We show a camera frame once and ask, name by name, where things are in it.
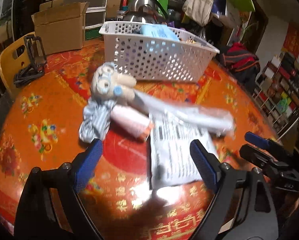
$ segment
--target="floral tablecloth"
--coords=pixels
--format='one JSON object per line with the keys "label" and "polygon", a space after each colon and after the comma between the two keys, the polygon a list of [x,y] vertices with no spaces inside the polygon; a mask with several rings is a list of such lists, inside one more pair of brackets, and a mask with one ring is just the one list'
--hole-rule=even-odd
{"label": "floral tablecloth", "polygon": [[[81,50],[48,56],[46,75],[16,98],[0,138],[0,214],[9,222],[15,220],[20,195],[34,166],[57,168],[86,148],[79,141],[78,128],[93,73],[104,61],[101,39],[89,41]],[[138,82],[136,88],[161,99],[230,111],[235,119],[234,137],[213,141],[220,161],[236,169],[251,168],[238,153],[246,143],[246,132],[276,136],[235,79],[216,62],[210,62],[196,84]],[[149,190],[148,142],[136,142],[111,123],[103,143],[95,177],[80,198],[105,239],[188,239],[203,218],[212,193],[202,182],[193,182],[162,189],[159,196],[166,202],[157,202]]]}

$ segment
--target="light blue package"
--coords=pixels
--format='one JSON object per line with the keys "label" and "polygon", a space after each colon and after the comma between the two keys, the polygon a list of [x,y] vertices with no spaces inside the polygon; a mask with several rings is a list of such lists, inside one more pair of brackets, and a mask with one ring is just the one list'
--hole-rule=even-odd
{"label": "light blue package", "polygon": [[153,38],[165,38],[173,41],[179,41],[177,35],[164,24],[145,24],[140,27],[139,32],[140,34]]}

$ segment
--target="blue gripper pad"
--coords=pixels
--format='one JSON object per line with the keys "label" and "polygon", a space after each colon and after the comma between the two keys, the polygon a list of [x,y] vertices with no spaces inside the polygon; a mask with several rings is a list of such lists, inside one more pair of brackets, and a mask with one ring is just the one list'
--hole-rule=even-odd
{"label": "blue gripper pad", "polygon": [[72,161],[73,188],[76,193],[86,188],[90,178],[94,176],[95,167],[103,153],[103,143],[94,139],[85,152],[79,153]]}
{"label": "blue gripper pad", "polygon": [[264,139],[252,132],[245,133],[245,141],[247,141],[263,150],[268,150],[270,148],[269,140]]}
{"label": "blue gripper pad", "polygon": [[220,162],[213,154],[206,151],[199,140],[193,140],[189,146],[189,150],[206,187],[216,193],[221,176]]}

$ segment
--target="yellow chair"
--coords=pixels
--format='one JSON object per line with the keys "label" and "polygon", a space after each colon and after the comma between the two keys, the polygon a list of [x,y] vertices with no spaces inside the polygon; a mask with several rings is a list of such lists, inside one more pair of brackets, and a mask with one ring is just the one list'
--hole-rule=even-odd
{"label": "yellow chair", "polygon": [[[0,76],[3,83],[10,94],[11,98],[14,100],[17,94],[20,92],[21,88],[16,88],[14,85],[14,75],[22,68],[30,64],[30,60],[27,54],[26,46],[24,43],[24,37],[35,32],[28,33],[23,37],[19,38],[17,41],[9,45],[0,54]],[[16,50],[22,49],[23,53],[17,57]]]}

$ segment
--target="kettle handle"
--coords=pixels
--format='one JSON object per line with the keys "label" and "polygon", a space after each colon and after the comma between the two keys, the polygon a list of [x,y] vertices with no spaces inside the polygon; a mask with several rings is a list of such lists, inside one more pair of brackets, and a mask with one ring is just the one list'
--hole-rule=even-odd
{"label": "kettle handle", "polygon": [[165,19],[167,22],[169,22],[169,17],[168,17],[168,14],[166,13],[165,9],[163,8],[163,6],[160,4],[159,1],[157,0],[151,0],[153,3],[155,3],[157,5],[158,8],[160,8],[160,10],[162,11]]}

